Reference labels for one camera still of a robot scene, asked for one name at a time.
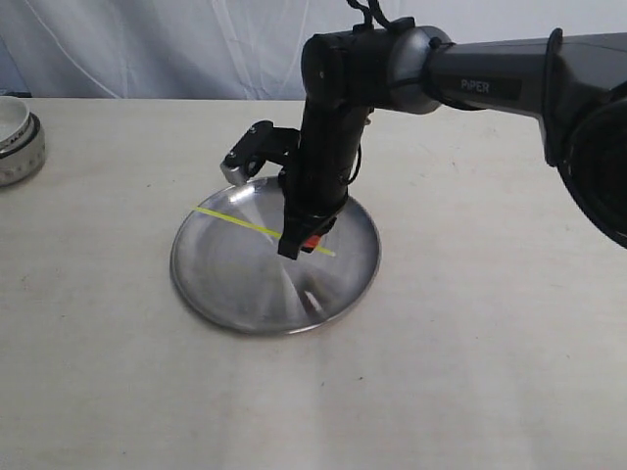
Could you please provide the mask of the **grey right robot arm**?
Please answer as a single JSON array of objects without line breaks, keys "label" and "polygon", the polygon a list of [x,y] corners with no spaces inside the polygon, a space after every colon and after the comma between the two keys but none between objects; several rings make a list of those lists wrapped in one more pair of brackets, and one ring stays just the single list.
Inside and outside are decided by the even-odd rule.
[{"label": "grey right robot arm", "polygon": [[544,154],[585,216],[626,242],[626,37],[549,36],[457,44],[434,26],[317,34],[302,51],[306,102],[285,171],[278,251],[295,259],[348,199],[369,115],[441,106],[539,122]]}]

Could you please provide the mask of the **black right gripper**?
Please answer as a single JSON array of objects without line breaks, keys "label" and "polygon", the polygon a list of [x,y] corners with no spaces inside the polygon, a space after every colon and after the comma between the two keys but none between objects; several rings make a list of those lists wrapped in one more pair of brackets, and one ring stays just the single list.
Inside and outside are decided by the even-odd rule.
[{"label": "black right gripper", "polygon": [[313,224],[343,209],[352,167],[358,154],[368,108],[347,104],[329,108],[305,101],[296,156],[288,165],[284,187],[284,224],[278,253],[297,259],[300,253],[334,255],[320,245],[334,227],[329,219],[314,233]]}]

